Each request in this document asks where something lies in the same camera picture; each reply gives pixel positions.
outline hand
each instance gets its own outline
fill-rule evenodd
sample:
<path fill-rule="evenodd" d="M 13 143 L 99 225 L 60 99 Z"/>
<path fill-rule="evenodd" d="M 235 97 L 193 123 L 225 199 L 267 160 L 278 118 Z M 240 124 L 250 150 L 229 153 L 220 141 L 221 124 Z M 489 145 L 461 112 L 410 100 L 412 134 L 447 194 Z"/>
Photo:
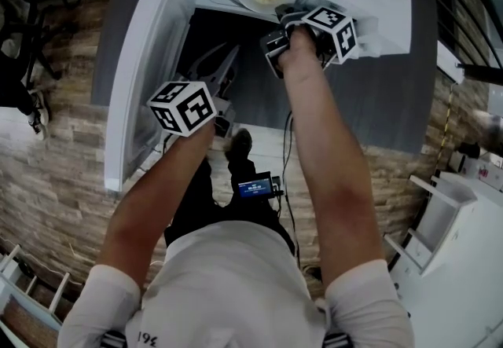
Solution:
<path fill-rule="evenodd" d="M 281 54 L 278 63 L 285 78 L 288 77 L 290 71 L 297 71 L 313 64 L 321 66 L 316 57 L 316 45 L 304 26 L 296 27 L 292 32 L 290 49 Z"/>

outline sleeve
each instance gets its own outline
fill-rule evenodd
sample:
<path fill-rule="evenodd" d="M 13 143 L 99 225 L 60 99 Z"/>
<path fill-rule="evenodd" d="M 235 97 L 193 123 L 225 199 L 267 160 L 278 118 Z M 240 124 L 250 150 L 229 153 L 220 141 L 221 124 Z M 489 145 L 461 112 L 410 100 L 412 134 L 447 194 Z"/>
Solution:
<path fill-rule="evenodd" d="M 64 320 L 57 348 L 98 348 L 105 333 L 124 333 L 140 306 L 140 288 L 110 266 L 91 269 L 86 285 Z"/>
<path fill-rule="evenodd" d="M 356 348 L 412 348 L 412 325 L 384 260 L 349 270 L 326 290 L 332 324 Z"/>

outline leg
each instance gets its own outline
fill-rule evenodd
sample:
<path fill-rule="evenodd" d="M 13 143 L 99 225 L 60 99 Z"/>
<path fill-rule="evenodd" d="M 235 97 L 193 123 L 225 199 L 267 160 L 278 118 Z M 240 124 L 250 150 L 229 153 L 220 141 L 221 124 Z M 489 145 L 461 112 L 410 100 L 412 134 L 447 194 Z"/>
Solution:
<path fill-rule="evenodd" d="M 18 108 L 26 116 L 34 113 L 33 100 L 21 81 L 0 81 L 0 106 Z"/>
<path fill-rule="evenodd" d="M 166 245 L 169 246 L 180 236 L 220 221 L 219 213 L 220 207 L 213 200 L 211 166 L 204 159 L 185 191 L 171 226 L 164 231 Z"/>
<path fill-rule="evenodd" d="M 49 118 L 43 105 L 42 93 L 30 95 L 21 81 L 0 82 L 0 106 L 18 108 L 27 116 L 28 123 L 39 140 L 46 138 L 45 124 Z"/>
<path fill-rule="evenodd" d="M 240 197 L 238 185 L 250 181 L 256 174 L 255 164 L 248 159 L 252 150 L 252 136 L 247 130 L 240 130 L 233 137 L 226 157 L 229 160 L 229 172 L 233 186 L 233 198 L 225 207 L 225 220 L 249 221 L 276 231 L 285 240 L 291 253 L 295 254 L 295 245 L 286 229 L 281 226 L 277 212 L 269 204 L 268 199 L 243 199 Z"/>

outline white t-shirt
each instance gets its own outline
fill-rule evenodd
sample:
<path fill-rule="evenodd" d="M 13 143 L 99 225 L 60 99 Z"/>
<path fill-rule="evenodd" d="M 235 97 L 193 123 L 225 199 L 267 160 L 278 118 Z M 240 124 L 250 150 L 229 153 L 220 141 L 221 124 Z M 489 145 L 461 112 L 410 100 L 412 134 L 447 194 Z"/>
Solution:
<path fill-rule="evenodd" d="M 98 348 L 105 333 L 153 348 L 412 347 L 406 311 L 377 260 L 333 281 L 326 312 L 311 301 L 287 244 L 251 222 L 220 222 L 177 239 L 141 302 L 126 274 L 95 266 L 58 348 Z"/>

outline black chair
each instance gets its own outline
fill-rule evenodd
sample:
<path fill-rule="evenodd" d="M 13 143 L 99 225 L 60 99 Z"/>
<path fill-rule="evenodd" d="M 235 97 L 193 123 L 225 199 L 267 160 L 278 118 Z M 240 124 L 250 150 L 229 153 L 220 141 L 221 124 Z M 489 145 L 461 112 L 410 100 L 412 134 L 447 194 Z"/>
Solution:
<path fill-rule="evenodd" d="M 4 19 L 3 26 L 0 28 L 0 46 L 13 34 L 22 35 L 19 52 L 15 58 L 7 56 L 0 50 L 0 76 L 5 76 L 1 81 L 20 81 L 26 74 L 27 89 L 30 89 L 31 73 L 36 60 L 50 73 L 53 79 L 59 80 L 61 78 L 61 72 L 52 69 L 42 52 L 42 48 L 58 34 L 64 32 L 75 34 L 78 31 L 78 26 L 72 22 L 65 22 L 52 28 L 44 25 L 47 12 L 54 9 L 54 6 L 49 5 L 41 9 L 41 1 L 0 0 Z M 24 4 L 28 8 L 28 15 L 24 20 L 20 18 L 16 2 Z M 67 9 L 74 9 L 81 0 L 62 0 L 62 2 Z"/>

